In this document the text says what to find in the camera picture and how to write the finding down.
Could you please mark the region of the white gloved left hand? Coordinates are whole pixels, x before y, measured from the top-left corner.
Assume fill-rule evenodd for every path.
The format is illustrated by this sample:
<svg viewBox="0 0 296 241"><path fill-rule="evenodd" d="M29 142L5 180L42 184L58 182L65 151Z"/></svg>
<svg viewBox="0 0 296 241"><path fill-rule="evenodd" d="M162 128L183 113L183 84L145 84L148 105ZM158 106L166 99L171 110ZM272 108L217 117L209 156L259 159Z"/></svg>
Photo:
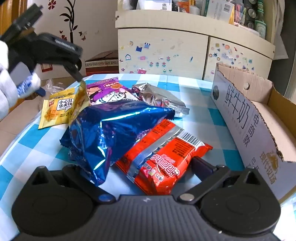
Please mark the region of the white gloved left hand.
<svg viewBox="0 0 296 241"><path fill-rule="evenodd" d="M1 120L10 112L21 98L28 97L41 87L41 80L34 72L16 86L8 73L8 47L1 41Z"/></svg>

